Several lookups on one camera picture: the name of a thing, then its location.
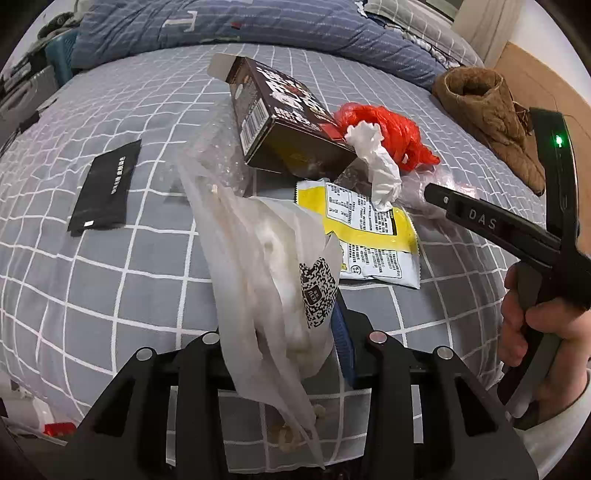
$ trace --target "pillow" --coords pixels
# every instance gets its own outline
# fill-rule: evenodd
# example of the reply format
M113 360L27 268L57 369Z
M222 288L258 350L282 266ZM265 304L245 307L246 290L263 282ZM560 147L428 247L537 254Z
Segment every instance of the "pillow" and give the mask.
M368 0L364 6L368 13L391 20L410 33L443 51L461 65L483 67L484 64L472 46L460 35L439 24L409 0Z
M72 66L212 41L312 48L361 61L430 89L445 71L351 0L104 0L85 14Z

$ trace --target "barcode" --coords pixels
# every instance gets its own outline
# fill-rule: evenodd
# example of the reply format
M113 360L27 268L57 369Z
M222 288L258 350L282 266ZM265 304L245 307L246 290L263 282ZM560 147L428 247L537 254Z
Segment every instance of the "barcode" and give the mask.
M265 108L265 103L262 98L256 103L250 115L248 115L242 122L242 131L240 132L240 142L242 143L242 151L246 155L248 150L256 140L265 122L269 118L269 113Z

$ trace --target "white tissue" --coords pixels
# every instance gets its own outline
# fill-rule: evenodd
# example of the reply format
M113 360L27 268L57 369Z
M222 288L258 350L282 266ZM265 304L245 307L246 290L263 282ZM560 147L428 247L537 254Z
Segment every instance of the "white tissue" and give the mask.
M371 203L379 212L390 210L402 189L398 165L382 146L383 139L379 125L365 121L360 121L355 127L349 125L345 135L345 141L368 166Z

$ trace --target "yellow snack wrapper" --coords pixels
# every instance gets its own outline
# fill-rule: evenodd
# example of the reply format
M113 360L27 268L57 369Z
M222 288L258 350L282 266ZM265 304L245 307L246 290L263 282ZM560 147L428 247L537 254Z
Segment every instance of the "yellow snack wrapper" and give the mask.
M322 216L325 233L339 237L341 278L375 278L419 288L417 234L404 210L378 212L366 196L328 181L298 182L295 199Z

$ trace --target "black envelope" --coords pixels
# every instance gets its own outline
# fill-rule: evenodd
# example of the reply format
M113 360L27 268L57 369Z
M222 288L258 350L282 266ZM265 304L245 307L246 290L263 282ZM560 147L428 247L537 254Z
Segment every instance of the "black envelope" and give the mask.
M125 224L127 193L141 143L137 140L123 145L92 161L68 225L73 236L88 228L109 229Z

